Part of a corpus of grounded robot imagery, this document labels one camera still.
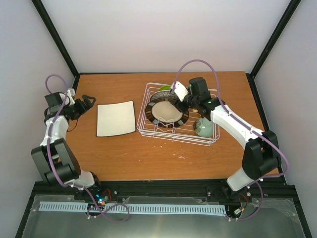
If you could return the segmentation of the mint green bowl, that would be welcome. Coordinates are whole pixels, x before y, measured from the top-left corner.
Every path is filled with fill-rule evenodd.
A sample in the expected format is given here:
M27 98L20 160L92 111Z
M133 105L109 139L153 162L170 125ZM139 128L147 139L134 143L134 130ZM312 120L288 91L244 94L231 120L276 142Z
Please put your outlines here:
M199 118L194 122L194 132L203 138L209 138L213 135L213 122L207 118Z

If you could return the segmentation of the white square plate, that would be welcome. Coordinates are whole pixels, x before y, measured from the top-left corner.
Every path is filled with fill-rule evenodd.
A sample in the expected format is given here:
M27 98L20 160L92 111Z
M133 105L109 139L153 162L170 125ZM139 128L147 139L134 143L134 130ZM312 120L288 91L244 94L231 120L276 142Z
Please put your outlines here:
M133 101L97 105L97 137L119 136L135 131Z

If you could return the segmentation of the green plate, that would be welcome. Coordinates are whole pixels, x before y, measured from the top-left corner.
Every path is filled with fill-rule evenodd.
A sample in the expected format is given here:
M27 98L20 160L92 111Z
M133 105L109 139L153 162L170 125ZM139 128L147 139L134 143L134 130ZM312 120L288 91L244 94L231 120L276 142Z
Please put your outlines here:
M170 91L171 90L171 85L164 85L159 88L159 91Z

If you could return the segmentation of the patterned round plate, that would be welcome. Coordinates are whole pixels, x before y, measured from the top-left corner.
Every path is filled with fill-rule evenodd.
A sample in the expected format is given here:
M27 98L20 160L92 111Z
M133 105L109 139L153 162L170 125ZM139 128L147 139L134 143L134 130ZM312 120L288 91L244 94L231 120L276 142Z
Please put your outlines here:
M162 91L157 91L155 92L151 97L150 101L160 99L160 98L168 98L172 100L177 100L178 97L175 93L170 92L169 90L162 90Z

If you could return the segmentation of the dark striped rim plate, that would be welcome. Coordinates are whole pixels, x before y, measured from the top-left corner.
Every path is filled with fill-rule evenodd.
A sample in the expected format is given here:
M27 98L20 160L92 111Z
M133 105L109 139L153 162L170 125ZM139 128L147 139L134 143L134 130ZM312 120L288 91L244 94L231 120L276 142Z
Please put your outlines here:
M146 118L154 125L164 128L176 128L184 125L189 119L189 112L180 112L175 101L160 98L150 101L145 107Z

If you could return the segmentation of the white wire dish rack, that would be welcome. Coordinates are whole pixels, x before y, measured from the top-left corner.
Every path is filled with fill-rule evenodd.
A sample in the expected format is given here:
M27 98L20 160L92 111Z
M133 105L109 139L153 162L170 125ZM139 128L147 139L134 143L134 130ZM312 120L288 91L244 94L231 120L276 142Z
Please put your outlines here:
M194 132L194 122L199 119L201 116L199 113L194 113L189 109L189 119L187 122L176 128L164 128L152 124L145 116L145 107L150 102L150 97L157 91L159 88L164 86L159 83L147 83L142 106L139 113L139 118L137 122L137 129L142 136L154 137L159 139L167 139L197 145L210 146L212 143L215 143L220 138L220 126L213 124L213 135L209 138L203 138L198 136Z

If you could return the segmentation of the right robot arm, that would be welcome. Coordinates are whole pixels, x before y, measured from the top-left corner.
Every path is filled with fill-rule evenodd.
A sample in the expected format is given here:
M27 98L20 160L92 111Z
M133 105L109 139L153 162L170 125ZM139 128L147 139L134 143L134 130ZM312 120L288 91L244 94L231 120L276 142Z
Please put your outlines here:
M253 127L219 97L212 97L202 77L189 80L189 87L174 81L171 90L178 98L175 106L179 111L196 109L201 117L222 127L244 149L241 168L227 179L232 191L251 185L281 165L276 134Z

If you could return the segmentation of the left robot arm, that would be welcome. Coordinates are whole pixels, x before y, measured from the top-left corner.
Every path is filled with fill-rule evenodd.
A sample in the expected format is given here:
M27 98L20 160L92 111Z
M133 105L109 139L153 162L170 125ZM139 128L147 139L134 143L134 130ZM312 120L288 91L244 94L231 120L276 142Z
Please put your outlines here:
M43 182L50 186L70 186L83 190L91 199L99 199L103 194L100 180L93 172L80 168L74 153L66 143L69 122L78 119L91 109L96 98L83 95L74 99L75 91L56 92L45 96L46 133L39 147L31 150L31 156Z

